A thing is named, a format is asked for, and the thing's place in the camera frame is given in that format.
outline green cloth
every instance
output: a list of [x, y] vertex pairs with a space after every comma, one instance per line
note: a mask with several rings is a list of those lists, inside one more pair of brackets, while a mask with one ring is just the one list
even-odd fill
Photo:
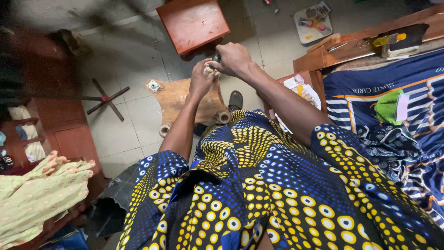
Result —
[[393, 125], [401, 125], [401, 121], [396, 121], [396, 105], [398, 103], [399, 94], [403, 94], [402, 89], [392, 91], [384, 95], [376, 103], [375, 111], [378, 120], [387, 122]]

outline hand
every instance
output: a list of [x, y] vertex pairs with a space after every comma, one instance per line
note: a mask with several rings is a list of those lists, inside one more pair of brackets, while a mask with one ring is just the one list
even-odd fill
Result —
[[187, 99], [190, 97], [199, 103], [210, 90], [214, 79], [219, 76], [220, 73], [218, 72], [212, 72], [208, 77], [205, 76], [205, 63], [208, 61], [211, 61], [211, 58], [204, 59], [194, 66], [191, 75], [190, 93], [188, 94]]
[[209, 61], [206, 62], [206, 65], [226, 75], [240, 77], [254, 63], [247, 48], [240, 44], [227, 43], [226, 45], [217, 45], [216, 50], [221, 55], [221, 63]]

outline yellow bottle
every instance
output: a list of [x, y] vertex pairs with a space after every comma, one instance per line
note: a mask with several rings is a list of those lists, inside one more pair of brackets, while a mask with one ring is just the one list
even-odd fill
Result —
[[383, 36], [383, 37], [379, 37], [376, 40], [373, 41], [373, 45], [375, 47], [379, 47], [379, 46], [384, 46], [387, 44], [395, 44], [398, 41], [404, 40], [407, 37], [407, 35], [405, 33], [401, 33], [401, 34], [392, 34], [389, 36]]

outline person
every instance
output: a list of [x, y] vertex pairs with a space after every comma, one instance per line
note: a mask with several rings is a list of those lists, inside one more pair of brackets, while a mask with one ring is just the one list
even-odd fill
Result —
[[[118, 250], [444, 249], [442, 229], [353, 134], [267, 75], [245, 47], [216, 49], [221, 63], [196, 64], [159, 152], [140, 162]], [[303, 145], [262, 111], [234, 109], [235, 92], [231, 120], [202, 134], [188, 165], [196, 110], [217, 77], [205, 77], [207, 66], [256, 89]]]

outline blue bedsheet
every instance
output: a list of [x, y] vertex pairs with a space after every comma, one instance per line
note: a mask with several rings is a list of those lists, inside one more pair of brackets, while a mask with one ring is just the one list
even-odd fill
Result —
[[324, 79], [327, 109], [338, 126], [370, 131], [382, 125], [374, 106], [386, 93], [403, 89], [410, 95], [404, 125], [423, 156], [407, 166], [403, 190], [444, 228], [444, 49], [363, 71], [338, 71]]

